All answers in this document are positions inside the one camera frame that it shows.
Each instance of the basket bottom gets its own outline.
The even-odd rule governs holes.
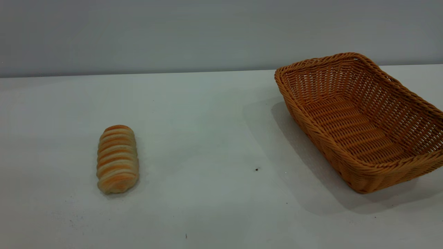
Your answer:
[[[386,163],[411,156],[349,100],[325,99],[304,108],[338,144],[362,161]]]

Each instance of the basket rim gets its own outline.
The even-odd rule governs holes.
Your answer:
[[[405,94],[411,101],[414,101],[419,104],[420,108],[423,108],[424,110],[427,110],[430,114],[433,115],[433,118],[443,121],[443,112],[440,111],[438,108],[436,108],[431,103],[427,102],[414,92],[410,91],[408,88],[406,88],[404,85],[402,85],[398,80],[394,79],[390,75],[388,75],[386,72],[382,71],[380,67],[375,64],[372,60],[367,58],[366,56],[355,53],[355,52],[349,52],[349,53],[340,53],[335,54],[332,56],[326,56],[322,58],[312,58],[303,60],[300,62],[295,62],[288,66],[280,67],[276,70],[274,77],[279,85],[279,88],[281,91],[285,91],[286,94],[290,97],[291,104],[296,106],[302,114],[306,117],[306,120],[309,122],[310,126],[315,129],[316,132],[320,133],[322,135],[322,138],[326,140],[332,148],[334,148],[334,151],[338,153],[342,158],[344,158],[348,163],[353,165],[354,167],[358,168],[359,170],[365,171],[365,173],[373,174],[373,173],[389,173],[395,169],[396,172],[400,169],[408,170],[410,167],[412,167],[415,162],[422,161],[422,160],[441,160],[443,159],[443,148],[436,150],[434,152],[424,153],[417,156],[410,156],[408,158],[403,159],[397,159],[390,162],[385,163],[369,163],[363,160],[358,159],[351,153],[349,153],[343,146],[337,144],[335,140],[326,132],[323,130],[323,128],[315,122],[312,118],[310,118],[310,115],[308,112],[303,108],[302,105],[298,103],[298,101],[294,98],[292,94],[290,94],[290,90],[286,83],[284,83],[283,76],[287,74],[289,71],[294,70],[300,70],[303,68],[309,68],[313,66],[321,66],[328,64],[333,61],[341,60],[344,58],[354,58],[355,60],[362,60],[365,64],[365,66],[368,67],[368,69],[378,76],[381,80],[389,83],[392,87],[398,89],[401,91],[401,93]]]

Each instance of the white tabletop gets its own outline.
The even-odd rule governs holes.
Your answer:
[[[443,65],[382,69],[443,109]],[[0,248],[441,247],[443,169],[355,193],[273,74],[0,79]],[[116,124],[136,134],[140,180],[105,196],[97,144]]]

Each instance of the woven basket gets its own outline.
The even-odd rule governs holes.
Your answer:
[[[358,193],[443,165],[443,112],[357,53],[279,68],[275,80],[301,129]]]

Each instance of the bread roll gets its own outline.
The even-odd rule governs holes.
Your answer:
[[[139,177],[136,138],[128,126],[107,128],[97,151],[98,188],[105,194],[123,193]]]

